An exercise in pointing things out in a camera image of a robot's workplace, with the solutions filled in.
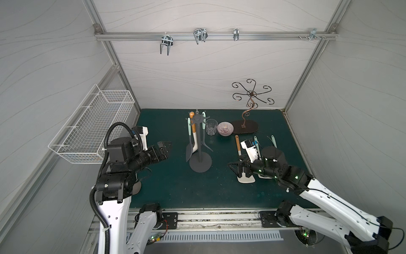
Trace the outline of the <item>grey utensil mint handle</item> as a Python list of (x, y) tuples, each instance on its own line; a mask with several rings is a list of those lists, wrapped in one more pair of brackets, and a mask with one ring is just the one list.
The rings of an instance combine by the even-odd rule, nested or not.
[(213, 151), (205, 142), (205, 136), (206, 136), (206, 113), (202, 112), (202, 116), (203, 116), (203, 122), (202, 122), (202, 127), (203, 127), (203, 140), (202, 140), (202, 144), (209, 150), (209, 151)]

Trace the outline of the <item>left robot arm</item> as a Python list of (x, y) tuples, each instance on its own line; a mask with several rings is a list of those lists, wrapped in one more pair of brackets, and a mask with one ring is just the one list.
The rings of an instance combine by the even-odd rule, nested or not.
[(139, 172), (169, 158), (171, 142), (160, 141), (147, 146), (146, 133), (140, 127), (130, 128), (123, 122), (113, 123), (103, 139), (105, 155), (89, 202), (100, 222), (98, 253), (142, 254), (157, 241), (152, 231), (169, 228), (159, 203), (141, 207), (130, 237), (128, 213), (135, 187), (141, 182)]

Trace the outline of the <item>white spatula light wood handle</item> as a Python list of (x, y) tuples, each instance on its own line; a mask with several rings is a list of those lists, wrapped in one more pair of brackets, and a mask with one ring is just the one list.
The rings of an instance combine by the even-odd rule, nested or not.
[[(235, 135), (235, 142), (237, 145), (237, 151), (238, 151), (238, 155), (239, 155), (239, 159), (242, 158), (242, 151), (241, 151), (241, 144), (240, 144), (240, 139), (238, 135)], [(255, 178), (254, 176), (246, 176), (246, 173), (244, 172), (244, 170), (240, 170), (241, 172), (241, 176), (238, 176), (238, 181), (242, 184), (252, 184), (255, 182)]]

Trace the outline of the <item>grey turner mint handle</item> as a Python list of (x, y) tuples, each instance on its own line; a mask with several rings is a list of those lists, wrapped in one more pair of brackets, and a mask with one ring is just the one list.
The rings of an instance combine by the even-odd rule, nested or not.
[(193, 143), (192, 143), (192, 128), (191, 128), (191, 119), (187, 119), (188, 122), (188, 137), (189, 137), (189, 144), (186, 147), (186, 162), (189, 161), (189, 159), (192, 156), (193, 153)]

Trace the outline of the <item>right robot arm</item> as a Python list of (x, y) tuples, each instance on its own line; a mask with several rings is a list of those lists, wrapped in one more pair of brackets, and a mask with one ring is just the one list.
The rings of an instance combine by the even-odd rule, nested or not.
[(336, 240), (354, 254), (387, 254), (390, 251), (389, 238), (394, 229), (390, 219), (363, 212), (337, 196), (313, 175), (289, 165), (284, 153), (276, 147), (265, 147), (261, 152), (255, 146), (244, 149), (248, 157), (228, 164), (237, 176), (248, 173), (249, 176), (272, 178), (287, 192), (312, 202), (329, 215), (325, 217), (284, 201), (274, 214), (278, 225), (314, 230)]

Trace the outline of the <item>grey spatula mint handle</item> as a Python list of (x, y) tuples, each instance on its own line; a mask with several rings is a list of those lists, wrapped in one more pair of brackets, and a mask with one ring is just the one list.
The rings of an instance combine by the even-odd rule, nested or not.
[(272, 142), (272, 144), (273, 144), (273, 146), (274, 146), (275, 148), (278, 147), (274, 135), (271, 135), (270, 137), (268, 137), (268, 139)]

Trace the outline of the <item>cream spatula mint handle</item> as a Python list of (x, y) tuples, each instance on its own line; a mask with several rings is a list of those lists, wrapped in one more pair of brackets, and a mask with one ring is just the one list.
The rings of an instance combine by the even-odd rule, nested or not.
[[(262, 160), (261, 153), (260, 153), (260, 145), (259, 145), (257, 136), (254, 136), (254, 144), (255, 144), (257, 152), (258, 152), (258, 159)], [(259, 175), (259, 178), (261, 178), (261, 179), (271, 179), (270, 177), (266, 177), (264, 175)]]

